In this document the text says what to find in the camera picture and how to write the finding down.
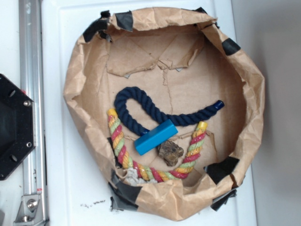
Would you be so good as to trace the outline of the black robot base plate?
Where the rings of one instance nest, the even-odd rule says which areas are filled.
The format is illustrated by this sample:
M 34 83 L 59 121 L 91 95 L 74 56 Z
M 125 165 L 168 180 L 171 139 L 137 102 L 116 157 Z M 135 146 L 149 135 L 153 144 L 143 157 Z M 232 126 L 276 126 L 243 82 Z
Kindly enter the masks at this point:
M 33 101 L 0 75 L 0 179 L 6 180 L 35 147 Z

